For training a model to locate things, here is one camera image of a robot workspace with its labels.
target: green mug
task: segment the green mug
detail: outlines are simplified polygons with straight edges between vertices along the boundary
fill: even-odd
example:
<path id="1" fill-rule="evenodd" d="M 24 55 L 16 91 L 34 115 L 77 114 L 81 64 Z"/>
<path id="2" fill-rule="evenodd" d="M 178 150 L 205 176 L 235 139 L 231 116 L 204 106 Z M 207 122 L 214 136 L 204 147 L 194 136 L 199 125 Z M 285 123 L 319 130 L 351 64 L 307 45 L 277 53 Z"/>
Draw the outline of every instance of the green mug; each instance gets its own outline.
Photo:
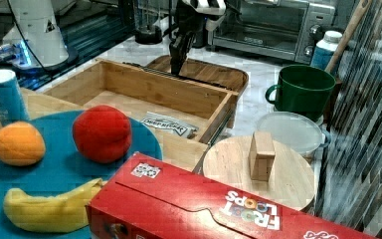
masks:
<path id="1" fill-rule="evenodd" d="M 318 121 L 330 98 L 336 81 L 329 73 L 310 66 L 284 67 L 277 85 L 266 91 L 266 100 L 279 112 L 291 112 Z M 270 95 L 276 91 L 274 101 Z"/>

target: wooden handle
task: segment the wooden handle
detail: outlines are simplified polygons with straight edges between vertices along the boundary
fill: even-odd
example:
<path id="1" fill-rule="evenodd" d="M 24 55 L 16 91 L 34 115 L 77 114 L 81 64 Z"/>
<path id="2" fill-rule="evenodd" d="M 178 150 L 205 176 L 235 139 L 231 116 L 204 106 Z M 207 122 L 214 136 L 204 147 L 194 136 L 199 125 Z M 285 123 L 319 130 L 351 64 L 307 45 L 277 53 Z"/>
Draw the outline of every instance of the wooden handle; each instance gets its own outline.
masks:
<path id="1" fill-rule="evenodd" d="M 348 45 L 349 40 L 352 38 L 352 35 L 358 27 L 359 22 L 370 7 L 371 2 L 372 0 L 359 0 L 358 6 L 356 6 L 356 9 L 348 23 L 348 26 L 346 27 L 346 30 L 343 33 L 342 39 L 340 39 L 336 51 L 331 57 L 330 62 L 328 62 L 327 67 L 325 68 L 325 70 L 328 73 L 331 72 L 331 70 L 334 68 L 334 65 L 336 65 L 337 60 L 343 54 L 343 51 Z"/>

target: blue plate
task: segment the blue plate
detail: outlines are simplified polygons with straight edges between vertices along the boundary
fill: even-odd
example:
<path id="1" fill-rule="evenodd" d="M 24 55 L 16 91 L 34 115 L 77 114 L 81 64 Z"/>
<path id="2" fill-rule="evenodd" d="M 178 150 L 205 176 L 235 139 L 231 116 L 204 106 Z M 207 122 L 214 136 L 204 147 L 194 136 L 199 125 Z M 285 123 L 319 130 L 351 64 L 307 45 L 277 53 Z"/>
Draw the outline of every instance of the blue plate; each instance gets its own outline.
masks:
<path id="1" fill-rule="evenodd" d="M 10 188 L 19 187 L 32 196 L 55 196 L 98 177 L 110 179 L 136 151 L 162 158 L 154 134 L 134 119 L 130 119 L 132 144 L 123 158 L 109 164 L 99 164 L 84 158 L 77 151 L 72 136 L 73 122 L 81 113 L 59 113 L 31 121 L 46 144 L 46 155 L 39 163 L 14 167 L 0 161 L 0 238 L 91 238 L 89 227 L 68 234 L 43 234 L 14 226 L 3 212 L 4 196 Z"/>

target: oven door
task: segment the oven door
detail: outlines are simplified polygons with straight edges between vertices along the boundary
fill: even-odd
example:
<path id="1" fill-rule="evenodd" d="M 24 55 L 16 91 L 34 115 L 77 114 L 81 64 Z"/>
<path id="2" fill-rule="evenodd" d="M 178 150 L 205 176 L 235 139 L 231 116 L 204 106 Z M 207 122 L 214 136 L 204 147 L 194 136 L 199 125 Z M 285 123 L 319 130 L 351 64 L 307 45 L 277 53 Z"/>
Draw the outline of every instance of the oven door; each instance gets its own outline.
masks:
<path id="1" fill-rule="evenodd" d="M 294 60 L 306 1 L 233 0 L 212 42 L 241 51 Z"/>

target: froot loops box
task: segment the froot loops box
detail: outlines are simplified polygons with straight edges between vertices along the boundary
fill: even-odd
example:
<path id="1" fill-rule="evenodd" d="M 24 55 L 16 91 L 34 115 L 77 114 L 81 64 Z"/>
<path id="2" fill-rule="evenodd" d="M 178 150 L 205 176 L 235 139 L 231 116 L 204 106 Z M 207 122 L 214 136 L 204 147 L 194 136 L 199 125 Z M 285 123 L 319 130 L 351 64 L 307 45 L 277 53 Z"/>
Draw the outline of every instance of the froot loops box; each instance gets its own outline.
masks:
<path id="1" fill-rule="evenodd" d="M 87 206 L 93 238 L 373 238 L 135 153 Z"/>

